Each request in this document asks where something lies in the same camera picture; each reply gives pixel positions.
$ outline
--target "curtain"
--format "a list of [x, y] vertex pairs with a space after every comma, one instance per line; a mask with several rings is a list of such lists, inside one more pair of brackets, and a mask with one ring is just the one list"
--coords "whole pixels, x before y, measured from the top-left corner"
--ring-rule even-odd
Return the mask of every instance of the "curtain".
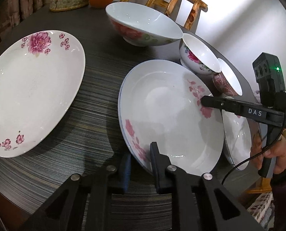
[[1, 39], [22, 20], [49, 3], [50, 0], [4, 0], [0, 7]]

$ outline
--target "person's arm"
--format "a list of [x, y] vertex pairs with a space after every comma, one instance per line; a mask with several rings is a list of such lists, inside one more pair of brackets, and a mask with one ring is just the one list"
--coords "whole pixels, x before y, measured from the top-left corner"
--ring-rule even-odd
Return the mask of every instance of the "person's arm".
[[[262, 141], [257, 133], [254, 136], [250, 155], [255, 155], [260, 151], [262, 151]], [[277, 158], [273, 178], [270, 181], [275, 208], [274, 230], [286, 231], [286, 139], [282, 136], [281, 140], [277, 141], [271, 149], [252, 160], [257, 169], [262, 167], [263, 157]]]

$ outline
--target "white ceramic bowl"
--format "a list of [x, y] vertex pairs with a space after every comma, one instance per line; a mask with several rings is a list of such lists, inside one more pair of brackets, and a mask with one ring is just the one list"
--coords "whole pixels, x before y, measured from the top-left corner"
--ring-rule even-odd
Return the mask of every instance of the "white ceramic bowl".
[[71, 34], [47, 30], [0, 56], [0, 157], [40, 143], [66, 113], [81, 85], [85, 54]]
[[[234, 113], [222, 110], [224, 126], [223, 153], [232, 166], [250, 157], [251, 133], [247, 118], [237, 116]], [[248, 162], [239, 166], [238, 170], [244, 170]]]
[[151, 172], [150, 143], [187, 173], [201, 176], [216, 165], [223, 147], [218, 109], [201, 105], [211, 95], [191, 71], [166, 60], [149, 60], [125, 77], [118, 117], [125, 142], [143, 168]]
[[243, 95], [241, 85], [231, 67], [220, 58], [218, 58], [218, 61], [221, 66], [221, 72], [213, 76], [215, 87], [228, 96]]
[[179, 45], [181, 64], [189, 70], [203, 75], [221, 72], [215, 54], [196, 37], [184, 33]]
[[135, 46], [160, 46], [182, 38], [182, 30], [153, 8], [129, 2], [111, 3], [106, 13], [116, 31]]

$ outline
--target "black cuff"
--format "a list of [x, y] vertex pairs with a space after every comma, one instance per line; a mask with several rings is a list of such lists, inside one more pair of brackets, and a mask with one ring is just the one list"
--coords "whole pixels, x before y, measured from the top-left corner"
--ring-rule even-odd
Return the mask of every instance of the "black cuff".
[[286, 169], [280, 174], [273, 174], [273, 177], [270, 181], [271, 186], [280, 185], [286, 182]]

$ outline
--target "table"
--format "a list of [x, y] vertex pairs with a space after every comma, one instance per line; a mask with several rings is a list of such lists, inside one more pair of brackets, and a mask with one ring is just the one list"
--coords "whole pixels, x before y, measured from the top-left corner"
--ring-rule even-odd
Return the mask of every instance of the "table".
[[[85, 50], [86, 68], [75, 100], [55, 129], [26, 154], [0, 158], [1, 194], [28, 213], [33, 213], [71, 174], [94, 173], [114, 153], [127, 149], [119, 127], [117, 98], [124, 77], [134, 66], [150, 59], [179, 63], [178, 41], [159, 47], [132, 46], [117, 35], [104, 9], [90, 7], [55, 13], [43, 7], [0, 43], [0, 55], [25, 35], [54, 29], [79, 39]], [[243, 95], [238, 98], [254, 102], [245, 78], [216, 49], [207, 46], [237, 75], [243, 89]], [[214, 95], [219, 95], [211, 77], [200, 78]], [[252, 133], [257, 131], [256, 124], [252, 123], [250, 128]], [[153, 177], [134, 159], [132, 167], [128, 193], [113, 197], [115, 230], [169, 229], [170, 195], [157, 195]], [[221, 156], [212, 174], [221, 180], [230, 169]], [[242, 172], [234, 171], [225, 186], [234, 196], [239, 196], [258, 178], [256, 169], [249, 164]]]

